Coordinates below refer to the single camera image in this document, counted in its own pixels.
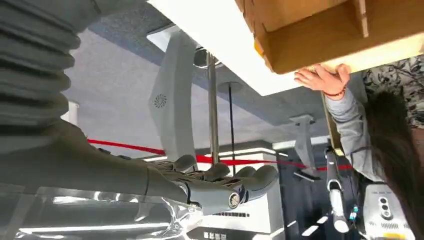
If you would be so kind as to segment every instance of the metal pole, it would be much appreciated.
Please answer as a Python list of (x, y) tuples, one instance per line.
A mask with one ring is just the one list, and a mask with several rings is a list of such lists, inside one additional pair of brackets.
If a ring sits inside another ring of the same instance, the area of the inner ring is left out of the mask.
[[(236, 159), (236, 153), (234, 152), (234, 125), (233, 125), (233, 96), (231, 93), (231, 83), (228, 84), (228, 98), (229, 98), (229, 122), (231, 125), (231, 151), (232, 160)], [(236, 165), (232, 165), (232, 175), (236, 175)]]
[(215, 72), (215, 57), (207, 52), (207, 78), (209, 80), (209, 134), (212, 165), (220, 162), (218, 142), (218, 110), (217, 110), (217, 75)]

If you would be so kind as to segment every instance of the red bracelet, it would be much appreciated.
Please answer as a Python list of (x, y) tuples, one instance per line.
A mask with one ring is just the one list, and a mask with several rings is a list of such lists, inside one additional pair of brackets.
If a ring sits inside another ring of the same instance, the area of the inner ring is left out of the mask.
[(343, 90), (341, 90), (341, 92), (339, 92), (339, 93), (337, 93), (337, 94), (329, 94), (329, 93), (326, 93), (325, 91), (322, 91), (325, 95), (327, 95), (327, 96), (329, 96), (329, 97), (337, 97), (337, 96), (340, 96), (340, 95), (342, 95), (342, 94), (345, 94), (345, 92), (346, 92), (346, 86), (344, 86), (343, 87)]

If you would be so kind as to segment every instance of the long dark hair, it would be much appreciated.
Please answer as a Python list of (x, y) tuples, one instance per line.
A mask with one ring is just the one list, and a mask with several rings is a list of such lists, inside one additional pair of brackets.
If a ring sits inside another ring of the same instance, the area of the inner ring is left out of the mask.
[(403, 99), (382, 92), (365, 106), (373, 160), (381, 164), (416, 239), (424, 239), (424, 181)]

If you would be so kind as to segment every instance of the transparent acrylic cover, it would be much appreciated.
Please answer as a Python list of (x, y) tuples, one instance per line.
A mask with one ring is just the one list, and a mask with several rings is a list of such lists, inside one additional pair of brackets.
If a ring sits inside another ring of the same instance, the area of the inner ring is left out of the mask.
[(0, 239), (166, 240), (203, 217), (200, 207), (160, 196), (51, 187), (23, 192), (0, 184)]

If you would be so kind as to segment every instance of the red rope barrier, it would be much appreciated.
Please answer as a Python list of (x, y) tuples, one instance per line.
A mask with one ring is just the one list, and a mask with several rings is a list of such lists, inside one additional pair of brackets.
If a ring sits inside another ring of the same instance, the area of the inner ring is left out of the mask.
[[(144, 147), (144, 146), (136, 146), (136, 145), (130, 145), (130, 144), (124, 144), (124, 143), (118, 143), (118, 142), (112, 142), (112, 141), (101, 141), (101, 140), (94, 140), (94, 139), (88, 139), (88, 143), (90, 144), (98, 144), (98, 145), (105, 145), (105, 146), (113, 146), (113, 147), (119, 147), (119, 148), (126, 148), (126, 149), (133, 149), (133, 150), (139, 150), (147, 153), (157, 154), (157, 155), (165, 155), (165, 151), (162, 149), (156, 149), (156, 148), (150, 148), (150, 147)], [(196, 160), (198, 163), (205, 163), (205, 164), (211, 164), (212, 158), (204, 155), (196, 155)], [(227, 166), (232, 165), (247, 165), (247, 164), (282, 164), (282, 165), (291, 165), (298, 168), (305, 168), (306, 166), (301, 163), (291, 162), (291, 161), (284, 161), (284, 160), (277, 160), (277, 161), (269, 161), (269, 160), (257, 160), (257, 159), (231, 159), (231, 160), (221, 160), (221, 163), (226, 164)], [(351, 169), (351, 165), (341, 165), (338, 167), (339, 170), (347, 170)], [(326, 171), (327, 167), (317, 167), (318, 171)]]

